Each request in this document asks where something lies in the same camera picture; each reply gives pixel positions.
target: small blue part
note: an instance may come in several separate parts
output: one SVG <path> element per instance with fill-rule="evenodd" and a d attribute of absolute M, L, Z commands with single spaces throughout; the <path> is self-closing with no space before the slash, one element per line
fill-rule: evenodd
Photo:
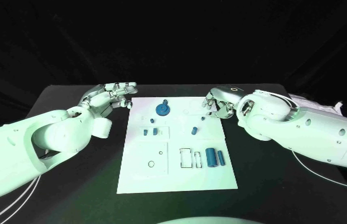
<path fill-rule="evenodd" d="M 226 165 L 221 150 L 218 150 L 217 153 L 218 153 L 218 159 L 220 159 L 218 161 L 220 161 L 220 165 Z"/>
<path fill-rule="evenodd" d="M 205 152 L 205 157 L 207 157 L 207 166 L 208 167 L 217 167 L 217 158 L 215 158 L 215 149 L 214 148 L 207 148 L 205 149 L 207 150 L 207 152 Z"/>
<path fill-rule="evenodd" d="M 162 104 L 158 105 L 156 107 L 156 113 L 159 116 L 166 116 L 169 114 L 169 106 L 168 106 L 168 100 L 163 100 Z"/>
<path fill-rule="evenodd" d="M 191 132 L 191 133 L 192 133 L 192 135 L 195 135 L 195 134 L 197 134 L 197 131 L 198 131 L 198 128 L 197 128 L 197 127 L 194 127 L 194 128 L 192 128 L 192 132 Z"/>

